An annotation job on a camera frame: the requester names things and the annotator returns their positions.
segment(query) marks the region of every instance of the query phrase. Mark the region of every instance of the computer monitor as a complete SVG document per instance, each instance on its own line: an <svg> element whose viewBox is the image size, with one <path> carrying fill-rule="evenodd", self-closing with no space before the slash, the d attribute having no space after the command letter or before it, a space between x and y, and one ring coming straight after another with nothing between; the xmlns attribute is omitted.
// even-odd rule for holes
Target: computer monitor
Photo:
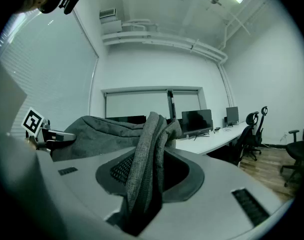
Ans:
<svg viewBox="0 0 304 240"><path fill-rule="evenodd" d="M182 112L183 133L197 135L213 130L212 112L210 109Z"/></svg>
<svg viewBox="0 0 304 240"><path fill-rule="evenodd" d="M238 123L238 107L227 107L226 108L226 114L227 114L227 125L235 125Z"/></svg>
<svg viewBox="0 0 304 240"><path fill-rule="evenodd" d="M110 119L116 122L125 122L125 123L131 123L131 124L144 124L146 123L146 116L144 115L135 115L135 116L122 116L122 117L107 117L106 119Z"/></svg>

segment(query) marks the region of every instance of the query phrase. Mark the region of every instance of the gray cloth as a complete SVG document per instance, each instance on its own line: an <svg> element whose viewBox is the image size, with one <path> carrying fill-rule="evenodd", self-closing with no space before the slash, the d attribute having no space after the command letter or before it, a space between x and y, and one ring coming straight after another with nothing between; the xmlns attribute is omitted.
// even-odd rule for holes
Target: gray cloth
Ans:
<svg viewBox="0 0 304 240"><path fill-rule="evenodd" d="M162 207L164 146L168 142L171 147L175 147L173 140L181 134L177 119L167 125L161 115L151 112L125 185L129 211L128 233L137 235Z"/></svg>
<svg viewBox="0 0 304 240"><path fill-rule="evenodd" d="M55 149L53 161L88 158L120 149L137 146L144 124L116 122L83 116L65 132L76 135L74 143Z"/></svg>

